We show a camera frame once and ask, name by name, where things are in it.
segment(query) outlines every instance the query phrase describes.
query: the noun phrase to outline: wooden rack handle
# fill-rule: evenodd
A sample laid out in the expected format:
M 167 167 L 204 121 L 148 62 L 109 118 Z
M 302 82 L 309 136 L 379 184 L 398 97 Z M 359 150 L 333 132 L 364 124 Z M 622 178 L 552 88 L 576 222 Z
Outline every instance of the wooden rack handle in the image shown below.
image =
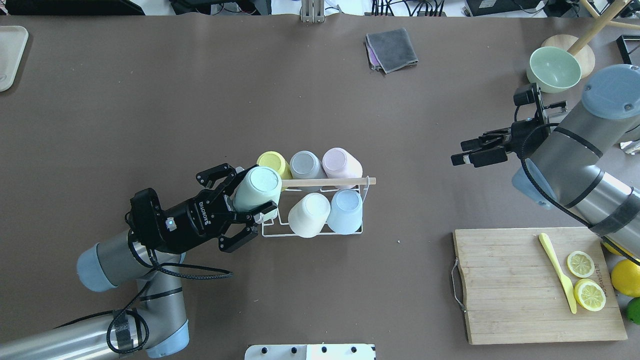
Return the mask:
M 366 177 L 356 177 L 352 179 L 293 179 L 293 180 L 283 180 L 282 187 L 297 187 L 304 188 L 308 186 L 345 186 L 345 185 L 366 185 L 367 178 Z M 369 178 L 369 185 L 375 185 L 376 178 Z
M 584 8 L 587 9 L 587 11 L 591 14 L 591 16 L 594 19 L 597 19 L 600 16 L 600 14 L 593 8 L 593 6 L 591 6 L 591 4 L 589 4 L 587 0 L 580 0 L 580 4 L 582 4 L 582 6 L 584 6 Z M 627 24 L 626 22 L 618 22 L 613 20 L 609 21 L 607 25 L 616 26 L 618 28 L 640 30 L 640 25 Z
M 629 4 L 629 1 L 631 0 L 615 0 L 613 4 L 611 4 L 604 13 L 596 19 L 593 26 L 587 30 L 587 32 L 578 39 L 578 41 L 571 45 L 568 52 L 574 56 L 580 52 L 580 50 L 582 50 L 582 48 L 588 44 L 591 39 L 593 39 L 593 37 L 595 37 L 596 34 L 611 21 L 611 19 L 616 17 L 616 15 Z

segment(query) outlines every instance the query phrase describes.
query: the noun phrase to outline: mint green bowl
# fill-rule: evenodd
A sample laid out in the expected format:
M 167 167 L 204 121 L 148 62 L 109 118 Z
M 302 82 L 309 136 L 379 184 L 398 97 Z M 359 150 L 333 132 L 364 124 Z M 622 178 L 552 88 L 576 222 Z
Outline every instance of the mint green bowl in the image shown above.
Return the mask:
M 576 85 L 581 76 L 578 60 L 559 47 L 541 47 L 529 58 L 527 78 L 531 83 L 537 83 L 543 92 L 565 91 Z

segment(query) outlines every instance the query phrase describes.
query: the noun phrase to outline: folded cloth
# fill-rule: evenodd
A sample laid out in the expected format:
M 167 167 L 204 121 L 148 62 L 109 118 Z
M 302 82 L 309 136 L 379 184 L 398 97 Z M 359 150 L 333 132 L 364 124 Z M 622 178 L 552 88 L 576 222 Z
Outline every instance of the folded cloth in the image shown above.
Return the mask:
M 385 74 L 418 63 L 418 57 L 413 51 L 409 33 L 405 28 L 367 34 L 366 40 L 369 61 L 374 70 L 378 69 L 372 61 L 374 58 L 380 63 Z

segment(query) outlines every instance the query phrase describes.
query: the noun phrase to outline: blue joint cap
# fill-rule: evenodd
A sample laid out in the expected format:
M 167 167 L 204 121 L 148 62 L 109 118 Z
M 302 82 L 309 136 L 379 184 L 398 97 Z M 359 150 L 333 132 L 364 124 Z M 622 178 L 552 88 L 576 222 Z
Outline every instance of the blue joint cap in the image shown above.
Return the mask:
M 80 255 L 76 263 L 76 271 L 82 284 L 89 290 L 102 292 L 116 288 L 102 271 L 98 260 L 98 244 Z
M 542 190 L 544 190 L 547 195 L 551 196 L 551 199 L 557 201 L 557 197 L 553 189 L 551 189 L 551 186 L 549 185 L 545 177 L 542 176 L 542 173 L 540 172 L 540 170 L 538 170 L 536 164 L 534 164 L 530 159 L 525 159 L 525 162 L 527 163 L 527 168 L 531 173 L 531 177 L 533 177 L 538 185 L 540 185 L 540 188 L 542 188 Z M 547 201 L 540 194 L 540 192 L 536 190 L 522 168 L 520 168 L 520 170 L 518 170 L 515 175 L 513 175 L 513 177 L 511 178 L 511 184 L 513 185 L 513 187 L 520 190 L 520 192 L 528 196 L 531 200 L 535 201 L 543 208 L 550 209 L 553 207 L 553 205 L 551 205 L 551 203 Z
M 158 357 L 169 356 L 176 352 L 186 348 L 189 345 L 189 327 L 187 324 L 189 320 L 184 322 L 184 325 L 180 327 L 176 332 L 171 334 L 168 338 L 164 339 L 160 344 L 147 349 L 147 355 L 152 359 Z
M 640 67 L 619 64 L 596 72 L 582 90 L 582 105 L 603 119 L 640 114 Z

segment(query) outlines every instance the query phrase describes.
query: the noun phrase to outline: cup rack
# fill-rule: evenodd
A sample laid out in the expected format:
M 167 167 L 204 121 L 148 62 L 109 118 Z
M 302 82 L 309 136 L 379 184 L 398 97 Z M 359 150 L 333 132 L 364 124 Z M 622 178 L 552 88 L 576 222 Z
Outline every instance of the cup rack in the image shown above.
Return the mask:
M 321 193 L 333 193 L 333 192 L 337 192 L 339 189 L 336 189 L 336 188 L 324 189 L 324 188 L 329 186 L 348 186 L 348 185 L 358 186 L 358 188 L 354 190 L 357 191 L 362 197 L 363 205 L 364 205 L 364 200 L 367 198 L 367 192 L 369 191 L 369 187 L 375 184 L 376 184 L 376 178 L 369 177 L 369 176 L 356 177 L 352 179 L 307 179 L 307 180 L 294 179 L 294 180 L 282 181 L 282 186 L 284 188 L 287 188 L 284 190 L 284 192 L 304 192 L 299 188 L 321 186 L 321 189 L 320 189 Z M 267 233 L 267 230 L 266 230 L 267 228 L 276 225 L 276 219 L 277 219 L 277 224 L 279 224 L 280 226 L 286 227 L 286 228 L 289 227 L 288 219 L 287 221 L 283 221 L 283 218 L 280 214 L 280 206 L 278 207 L 276 213 L 277 215 L 275 218 L 271 220 L 267 220 L 264 223 L 262 223 L 262 230 L 261 230 L 262 237 L 263 238 L 282 238 L 282 237 L 289 237 L 289 236 L 298 236 L 294 234 L 292 231 L 289 233 L 273 233 L 273 234 Z M 351 235 L 362 234 L 363 230 L 364 230 L 364 224 L 360 226 L 358 231 L 356 231 Z M 323 231 L 323 232 L 320 232 L 318 235 L 339 235 L 339 234 L 333 231 Z

